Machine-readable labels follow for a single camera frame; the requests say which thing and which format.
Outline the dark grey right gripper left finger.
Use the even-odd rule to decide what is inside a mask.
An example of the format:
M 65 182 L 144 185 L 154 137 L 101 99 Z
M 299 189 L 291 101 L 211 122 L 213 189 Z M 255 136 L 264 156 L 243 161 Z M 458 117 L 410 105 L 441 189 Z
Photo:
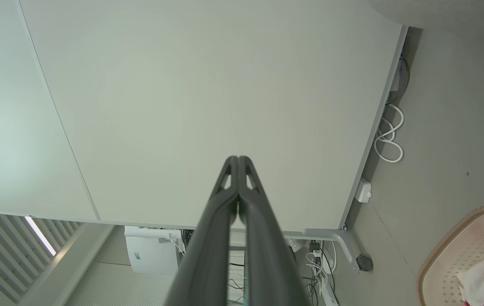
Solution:
M 165 300 L 167 306 L 225 306 L 230 228 L 238 213 L 238 157 L 226 159 Z

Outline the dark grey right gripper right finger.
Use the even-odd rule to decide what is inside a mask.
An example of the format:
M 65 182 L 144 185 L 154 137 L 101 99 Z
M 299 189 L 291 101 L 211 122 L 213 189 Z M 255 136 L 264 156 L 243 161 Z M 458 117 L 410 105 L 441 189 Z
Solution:
M 248 304 L 308 306 L 304 285 L 251 159 L 238 159 L 240 218 L 246 225 Z

